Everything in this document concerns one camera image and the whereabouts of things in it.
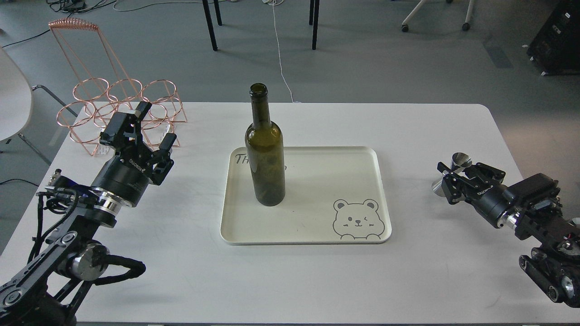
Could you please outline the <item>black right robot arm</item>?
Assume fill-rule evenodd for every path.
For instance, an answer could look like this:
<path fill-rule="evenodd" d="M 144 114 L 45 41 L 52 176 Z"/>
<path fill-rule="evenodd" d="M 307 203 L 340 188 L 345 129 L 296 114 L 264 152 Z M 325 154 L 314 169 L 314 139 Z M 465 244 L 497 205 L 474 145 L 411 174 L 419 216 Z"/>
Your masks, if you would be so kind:
<path fill-rule="evenodd" d="M 449 204 L 464 201 L 491 226 L 537 239 L 541 245 L 520 256 L 520 268 L 551 301 L 579 307 L 579 229 L 563 217 L 557 180 L 537 173 L 507 187 L 505 172 L 484 163 L 449 168 L 440 162 L 437 169 Z"/>

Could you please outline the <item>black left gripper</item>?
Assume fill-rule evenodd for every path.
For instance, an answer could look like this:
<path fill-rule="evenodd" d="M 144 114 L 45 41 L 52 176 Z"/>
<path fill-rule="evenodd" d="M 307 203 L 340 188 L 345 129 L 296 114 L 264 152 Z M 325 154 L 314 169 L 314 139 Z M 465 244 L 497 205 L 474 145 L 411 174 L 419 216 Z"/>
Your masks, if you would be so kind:
<path fill-rule="evenodd" d="M 141 101 L 134 113 L 117 111 L 100 132 L 100 144 L 116 152 L 97 174 L 91 188 L 110 192 L 131 207 L 137 206 L 149 184 L 162 184 L 174 166 L 170 155 L 176 134 L 167 133 L 156 151 L 151 151 L 143 142 L 141 122 L 151 106 L 151 102 Z M 139 163 L 133 157 L 123 158 L 123 155 L 151 156 L 146 163 Z"/>

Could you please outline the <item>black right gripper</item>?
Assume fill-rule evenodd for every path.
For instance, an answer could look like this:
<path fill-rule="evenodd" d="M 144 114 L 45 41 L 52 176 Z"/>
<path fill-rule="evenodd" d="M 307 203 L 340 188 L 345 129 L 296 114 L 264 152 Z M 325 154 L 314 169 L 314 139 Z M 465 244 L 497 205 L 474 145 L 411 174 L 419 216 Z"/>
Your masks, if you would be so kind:
<path fill-rule="evenodd" d="M 484 163 L 472 162 L 462 163 L 447 167 L 443 162 L 439 162 L 437 170 L 443 174 L 440 182 L 442 197 L 447 198 L 451 205 L 464 200 L 464 188 L 467 188 L 467 203 L 471 204 L 476 212 L 482 216 L 491 226 L 495 228 L 503 227 L 501 217 L 506 212 L 512 212 L 514 203 L 504 196 L 508 189 L 501 184 L 505 177 L 505 172 Z"/>

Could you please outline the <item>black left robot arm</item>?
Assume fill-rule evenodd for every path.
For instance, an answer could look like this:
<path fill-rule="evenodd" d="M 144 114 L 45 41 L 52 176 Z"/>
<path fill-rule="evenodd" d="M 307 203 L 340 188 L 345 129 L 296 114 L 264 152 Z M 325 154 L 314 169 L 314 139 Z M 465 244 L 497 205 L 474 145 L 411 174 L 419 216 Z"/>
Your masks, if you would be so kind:
<path fill-rule="evenodd" d="M 1 287 L 3 326 L 74 326 L 75 313 L 93 285 L 139 277 L 143 262 L 110 254 L 94 235 L 112 228 L 122 207 L 135 207 L 149 184 L 160 185 L 174 161 L 176 134 L 167 133 L 158 150 L 144 142 L 141 122 L 151 109 L 142 101 L 130 113 L 116 112 L 100 134 L 114 149 L 90 186 L 56 169 L 38 192 L 38 227 L 27 266 Z"/>

